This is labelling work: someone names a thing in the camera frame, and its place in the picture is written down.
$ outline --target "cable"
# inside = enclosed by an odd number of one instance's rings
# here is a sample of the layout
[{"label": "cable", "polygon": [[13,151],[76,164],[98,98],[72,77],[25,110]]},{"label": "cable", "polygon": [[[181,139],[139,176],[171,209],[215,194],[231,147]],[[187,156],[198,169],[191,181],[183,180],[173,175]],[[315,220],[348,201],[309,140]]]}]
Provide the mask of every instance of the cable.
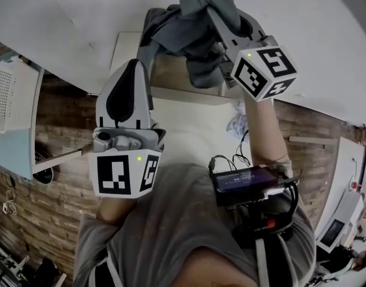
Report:
[{"label": "cable", "polygon": [[244,142],[244,139],[245,139],[245,137],[247,136],[248,133],[249,133],[249,130],[245,131],[242,139],[240,140],[239,146],[237,146],[237,148],[236,148],[235,155],[232,156],[232,162],[233,162],[234,165],[235,165],[234,159],[235,159],[235,157],[237,157],[242,163],[245,163],[247,165],[247,167],[251,166],[251,162],[243,154],[243,142]]},{"label": "cable", "polygon": [[[8,194],[11,193],[13,195],[12,199],[8,198]],[[16,199],[16,195],[14,194],[14,192],[12,190],[8,190],[6,192],[6,202],[2,204],[2,210],[4,211],[4,213],[6,215],[13,213],[13,214],[17,214],[17,209],[15,207],[15,205],[13,204],[13,201]]]},{"label": "cable", "polygon": [[6,173],[4,173],[4,176],[5,176],[5,183],[8,185],[8,187],[10,188],[13,188],[14,189],[14,192],[16,194],[19,194],[20,196],[24,197],[24,198],[29,198],[30,197],[30,183],[28,183],[28,194],[27,195],[24,195],[22,193],[20,193],[17,189],[16,189],[16,182],[14,181],[13,177],[11,175],[8,174],[8,176],[10,177],[10,182],[11,182],[11,185],[9,185],[8,183],[8,180],[6,179]]},{"label": "cable", "polygon": [[355,178],[354,178],[354,180],[356,180],[356,176],[357,176],[357,161],[354,158],[352,158],[352,161],[354,161],[355,164],[356,164]]},{"label": "cable", "polygon": [[216,155],[216,156],[214,156],[214,158],[223,158],[223,159],[225,159],[228,162],[228,166],[230,167],[230,171],[237,170],[235,164],[232,161],[230,161],[227,157],[225,157],[224,155],[221,155],[221,154]]},{"label": "cable", "polygon": [[298,189],[296,184],[292,184],[290,187],[288,187],[288,189],[292,198],[291,208],[289,209],[288,214],[292,216],[295,213],[298,205]]}]

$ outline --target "white basket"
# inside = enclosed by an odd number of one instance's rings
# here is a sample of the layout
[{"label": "white basket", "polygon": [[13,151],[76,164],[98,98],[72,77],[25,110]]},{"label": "white basket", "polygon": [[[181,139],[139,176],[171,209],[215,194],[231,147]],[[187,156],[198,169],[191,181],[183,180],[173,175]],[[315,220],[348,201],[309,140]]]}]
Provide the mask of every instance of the white basket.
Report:
[{"label": "white basket", "polygon": [[31,127],[38,71],[18,56],[0,62],[0,133]]}]

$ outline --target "electronic device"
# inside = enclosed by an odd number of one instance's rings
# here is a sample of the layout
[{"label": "electronic device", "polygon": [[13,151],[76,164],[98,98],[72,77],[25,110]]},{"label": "electronic device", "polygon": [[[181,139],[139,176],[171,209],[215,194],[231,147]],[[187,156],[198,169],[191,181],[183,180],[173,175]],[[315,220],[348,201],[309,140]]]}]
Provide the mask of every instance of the electronic device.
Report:
[{"label": "electronic device", "polygon": [[[233,235],[242,248],[254,244],[256,239],[267,234],[281,233],[291,227],[292,215],[298,203],[297,179],[278,175],[265,165],[214,173],[215,159],[211,159],[208,168],[216,204],[239,215],[240,224]],[[292,205],[287,213],[261,211],[262,201],[286,189],[292,195]]]},{"label": "electronic device", "polygon": [[357,226],[357,220],[364,208],[360,193],[345,190],[333,216],[316,239],[316,244],[328,253],[338,246],[349,226]]}]

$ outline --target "white wall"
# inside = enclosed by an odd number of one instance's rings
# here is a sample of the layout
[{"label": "white wall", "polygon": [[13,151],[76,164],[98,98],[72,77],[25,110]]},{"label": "white wall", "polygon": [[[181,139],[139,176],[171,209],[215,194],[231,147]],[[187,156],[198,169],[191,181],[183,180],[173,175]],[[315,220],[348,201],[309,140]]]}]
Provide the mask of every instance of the white wall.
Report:
[{"label": "white wall", "polygon": [[[6,4],[18,8],[18,12],[30,6],[38,16],[29,18],[33,24],[32,30],[48,32],[57,41],[60,36],[68,37],[69,41],[61,42],[61,47],[64,49],[65,44],[69,45],[69,51],[77,56],[77,62],[67,60],[69,67],[77,69],[74,65],[79,63],[78,66],[87,65],[94,70],[80,72],[80,76],[67,69],[67,66],[53,71],[62,78],[69,77],[68,81],[75,84],[75,81],[102,80],[105,76],[102,73],[109,68],[117,33],[141,31],[149,8],[166,7],[179,0],[17,0],[18,5],[12,1],[15,0],[0,0],[0,11],[3,11],[1,7]],[[355,124],[366,124],[366,35],[341,0],[235,0],[235,3],[254,16],[280,44],[286,45],[299,67],[301,77],[281,99]],[[46,12],[49,7],[53,11],[57,10],[57,20],[50,22],[52,24],[45,29],[41,21],[47,22],[48,15],[54,19],[53,13]],[[58,23],[61,15],[72,20],[74,29],[60,30],[62,26]],[[20,25],[25,27],[20,31],[20,41],[26,42],[32,37],[26,29],[26,18],[12,18],[17,21],[16,29],[20,29]],[[4,29],[12,27],[7,25],[7,21],[0,23],[4,24]],[[0,33],[0,41],[7,45],[11,44],[10,37],[10,33]],[[38,49],[38,44],[44,46],[45,40],[38,38],[36,48],[29,50],[30,53]],[[74,45],[81,41],[84,46],[90,43],[94,52],[86,54],[87,47],[81,50],[80,46]],[[22,43],[15,42],[12,47],[21,49]],[[67,54],[59,48],[55,49],[53,46],[48,51],[53,60],[65,61]],[[43,60],[44,56],[48,58],[42,52],[40,59]]]},{"label": "white wall", "polygon": [[[94,49],[101,55],[105,52],[110,55],[108,45],[99,46],[99,35],[112,38],[112,31],[141,31],[149,8],[166,7],[179,0],[58,1],[76,26],[94,41]],[[298,64],[301,77],[281,99],[355,124],[366,124],[366,35],[344,3],[340,0],[235,0],[235,3],[254,16],[280,44],[286,45]]]},{"label": "white wall", "polygon": [[0,42],[91,93],[109,77],[56,0],[0,0]]}]

